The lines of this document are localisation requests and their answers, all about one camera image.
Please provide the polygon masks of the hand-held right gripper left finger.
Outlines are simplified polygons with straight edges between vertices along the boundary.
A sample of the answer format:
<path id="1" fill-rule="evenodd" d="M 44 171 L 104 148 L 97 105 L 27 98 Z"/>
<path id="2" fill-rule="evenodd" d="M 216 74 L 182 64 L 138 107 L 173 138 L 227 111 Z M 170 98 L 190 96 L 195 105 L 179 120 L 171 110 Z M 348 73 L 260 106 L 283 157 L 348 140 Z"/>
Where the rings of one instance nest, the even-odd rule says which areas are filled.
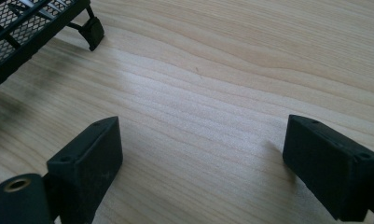
<path id="1" fill-rule="evenodd" d="M 47 161 L 49 211 L 62 224 L 91 224 L 123 162 L 117 117 L 92 123 Z"/>

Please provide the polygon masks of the black metal mesh rack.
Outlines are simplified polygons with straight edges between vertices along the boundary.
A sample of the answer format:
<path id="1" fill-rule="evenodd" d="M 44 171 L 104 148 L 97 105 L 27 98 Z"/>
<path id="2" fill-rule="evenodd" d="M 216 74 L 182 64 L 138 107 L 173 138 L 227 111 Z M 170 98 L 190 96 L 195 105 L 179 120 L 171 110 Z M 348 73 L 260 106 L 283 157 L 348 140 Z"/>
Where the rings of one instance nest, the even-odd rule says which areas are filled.
<path id="1" fill-rule="evenodd" d="M 78 30 L 90 50 L 104 38 L 90 0 L 0 0 L 0 85 L 65 27 Z"/>

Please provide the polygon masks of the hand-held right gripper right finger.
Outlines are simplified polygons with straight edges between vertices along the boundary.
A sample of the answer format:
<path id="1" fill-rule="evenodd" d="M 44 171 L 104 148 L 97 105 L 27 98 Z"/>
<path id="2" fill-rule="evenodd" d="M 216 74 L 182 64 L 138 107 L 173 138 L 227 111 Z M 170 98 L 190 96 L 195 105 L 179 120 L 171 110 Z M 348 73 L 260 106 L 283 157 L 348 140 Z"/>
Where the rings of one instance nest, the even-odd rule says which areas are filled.
<path id="1" fill-rule="evenodd" d="M 284 163 L 330 215 L 362 221 L 374 213 L 374 152 L 323 123 L 288 117 Z"/>

